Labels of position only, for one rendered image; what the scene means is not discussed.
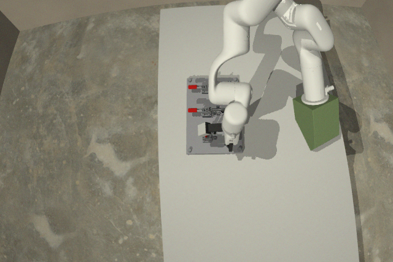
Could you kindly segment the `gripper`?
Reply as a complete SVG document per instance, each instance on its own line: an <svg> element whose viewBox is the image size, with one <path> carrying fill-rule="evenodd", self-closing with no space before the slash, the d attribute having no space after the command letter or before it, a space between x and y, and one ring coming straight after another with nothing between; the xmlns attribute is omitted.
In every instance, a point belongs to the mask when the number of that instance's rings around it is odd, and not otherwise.
<svg viewBox="0 0 393 262"><path fill-rule="evenodd" d="M224 135L225 135L225 140L226 140L225 141L225 145L227 145L227 147L229 149L229 152L232 152L233 145L237 145L238 144L239 134L237 134L236 139L232 139L231 136L229 136L225 132L224 132Z"/></svg>

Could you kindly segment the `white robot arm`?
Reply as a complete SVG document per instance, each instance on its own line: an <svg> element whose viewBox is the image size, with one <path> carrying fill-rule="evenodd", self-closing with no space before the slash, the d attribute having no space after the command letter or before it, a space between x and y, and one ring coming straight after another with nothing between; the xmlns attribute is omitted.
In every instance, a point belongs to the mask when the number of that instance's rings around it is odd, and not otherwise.
<svg viewBox="0 0 393 262"><path fill-rule="evenodd" d="M213 104L228 105L222 123L204 122L198 125L198 136L224 131L236 139L247 121L252 87L246 82L218 82L221 65L250 49L250 26L259 25L273 11L282 23L294 30L292 38L298 53L302 74L302 102L323 104L329 99L333 85L324 85L320 52L334 45L333 32L321 11L311 4L297 4L294 0L237 0L228 3L223 11L223 49L209 70L208 96ZM313 51L315 50L315 51ZM223 129L223 130L222 130Z"/></svg>

